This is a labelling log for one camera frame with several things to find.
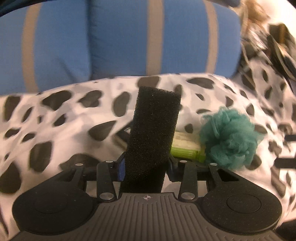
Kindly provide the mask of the blue striped right cushion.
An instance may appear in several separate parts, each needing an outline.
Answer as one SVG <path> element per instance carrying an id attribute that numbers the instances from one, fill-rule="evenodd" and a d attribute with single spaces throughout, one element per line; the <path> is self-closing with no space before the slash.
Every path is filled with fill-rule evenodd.
<path id="1" fill-rule="evenodd" d="M 240 20 L 211 1 L 90 1 L 92 78 L 235 74 Z"/>

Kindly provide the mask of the cow print blanket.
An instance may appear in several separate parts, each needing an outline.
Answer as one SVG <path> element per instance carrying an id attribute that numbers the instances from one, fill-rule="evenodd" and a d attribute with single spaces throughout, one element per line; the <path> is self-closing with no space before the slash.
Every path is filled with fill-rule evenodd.
<path id="1" fill-rule="evenodd" d="M 278 170 L 274 159 L 294 156 L 295 96 L 264 53 L 232 79 L 211 74 L 117 77 L 71 84 L 40 93 L 1 97 L 1 240 L 18 233 L 11 208 L 28 189 L 76 163 L 94 166 L 116 159 L 113 135 L 132 119 L 140 86 L 182 96 L 177 131 L 198 133 L 203 116 L 234 108 L 264 134 L 256 155 L 239 174 L 277 196 L 282 221 L 295 219 L 295 171 Z"/>

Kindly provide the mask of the teal mesh bath loofah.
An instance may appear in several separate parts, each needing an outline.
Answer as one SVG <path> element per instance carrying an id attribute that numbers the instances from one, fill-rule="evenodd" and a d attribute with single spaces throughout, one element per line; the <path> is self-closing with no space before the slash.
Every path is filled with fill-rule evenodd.
<path id="1" fill-rule="evenodd" d="M 249 117 L 234 108 L 204 115 L 199 136 L 207 159 L 231 170 L 249 166 L 264 139 Z"/>

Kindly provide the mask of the black foam block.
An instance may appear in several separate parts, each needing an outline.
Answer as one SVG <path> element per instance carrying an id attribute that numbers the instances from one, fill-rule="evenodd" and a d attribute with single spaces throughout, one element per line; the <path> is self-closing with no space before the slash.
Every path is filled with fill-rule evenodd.
<path id="1" fill-rule="evenodd" d="M 121 193 L 160 193 L 176 129 L 181 95 L 139 88 L 125 153 Z"/>

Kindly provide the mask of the clutter pile of bags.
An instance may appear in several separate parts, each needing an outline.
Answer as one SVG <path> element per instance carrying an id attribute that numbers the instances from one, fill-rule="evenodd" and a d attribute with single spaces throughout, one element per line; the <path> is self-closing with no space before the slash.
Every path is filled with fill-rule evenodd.
<path id="1" fill-rule="evenodd" d="M 250 60 L 264 53 L 269 58 L 267 63 L 288 81 L 295 92 L 295 38 L 285 24 L 269 24 L 266 30 L 265 23 L 262 26 L 253 23 L 246 32 L 241 30 L 240 68 L 247 70 Z"/>

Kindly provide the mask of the brown teddy bear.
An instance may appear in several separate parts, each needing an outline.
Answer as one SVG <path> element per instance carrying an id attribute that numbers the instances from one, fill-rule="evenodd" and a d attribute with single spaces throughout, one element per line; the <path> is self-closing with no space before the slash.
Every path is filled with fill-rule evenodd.
<path id="1" fill-rule="evenodd" d="M 269 15 L 267 15 L 257 1 L 241 1 L 237 10 L 243 32 L 246 32 L 253 23 L 262 26 L 263 23 L 270 19 Z"/>

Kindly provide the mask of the small black box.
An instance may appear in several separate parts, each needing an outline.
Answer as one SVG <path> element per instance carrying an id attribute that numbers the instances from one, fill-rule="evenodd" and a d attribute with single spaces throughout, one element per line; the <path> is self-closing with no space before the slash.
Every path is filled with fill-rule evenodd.
<path id="1" fill-rule="evenodd" d="M 115 143 L 124 150 L 127 148 L 127 144 L 130 140 L 130 131 L 131 126 L 124 126 L 113 135 Z"/>

